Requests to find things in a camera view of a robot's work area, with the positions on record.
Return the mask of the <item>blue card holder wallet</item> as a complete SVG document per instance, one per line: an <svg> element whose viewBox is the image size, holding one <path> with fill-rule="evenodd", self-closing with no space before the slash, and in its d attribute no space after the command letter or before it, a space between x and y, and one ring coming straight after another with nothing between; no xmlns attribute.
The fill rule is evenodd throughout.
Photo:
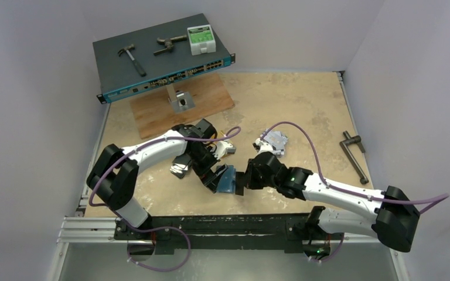
<svg viewBox="0 0 450 281"><path fill-rule="evenodd" d="M236 169L233 165L221 165L216 169L220 179L217 184L217 193L234 194L236 192Z"/></svg>

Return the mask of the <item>black credit card stack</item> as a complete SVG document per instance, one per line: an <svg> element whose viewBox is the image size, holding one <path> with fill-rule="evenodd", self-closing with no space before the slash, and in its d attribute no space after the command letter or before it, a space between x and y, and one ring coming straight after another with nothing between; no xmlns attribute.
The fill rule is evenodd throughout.
<svg viewBox="0 0 450 281"><path fill-rule="evenodd" d="M170 167L170 172L179 179L186 176L192 167L192 160L189 155L180 155L174 158Z"/></svg>

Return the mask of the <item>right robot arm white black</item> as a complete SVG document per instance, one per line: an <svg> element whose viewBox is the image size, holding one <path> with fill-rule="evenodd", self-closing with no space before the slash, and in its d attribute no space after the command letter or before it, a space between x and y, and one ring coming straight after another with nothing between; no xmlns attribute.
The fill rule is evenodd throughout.
<svg viewBox="0 0 450 281"><path fill-rule="evenodd" d="M411 250L420 212L405 193L394 186L386 190L363 189L327 180L301 167L286 167L272 153L249 159L236 173L237 189L276 189L286 198L332 205L305 223L307 234L351 233L378 239L399 252Z"/></svg>

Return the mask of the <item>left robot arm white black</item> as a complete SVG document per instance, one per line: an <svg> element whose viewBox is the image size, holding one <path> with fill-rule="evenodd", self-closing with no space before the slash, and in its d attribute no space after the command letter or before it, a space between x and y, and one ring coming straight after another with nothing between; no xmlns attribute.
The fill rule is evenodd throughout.
<svg viewBox="0 0 450 281"><path fill-rule="evenodd" d="M217 191L223 168L212 167L219 161L210 150L217 135L206 119L196 125L175 125L165 134L140 145L119 148L106 146L87 176L86 185L102 202L126 221L136 239L151 233L152 217L134 198L137 177L147 168L177 156L188 156L195 174L211 192Z"/></svg>

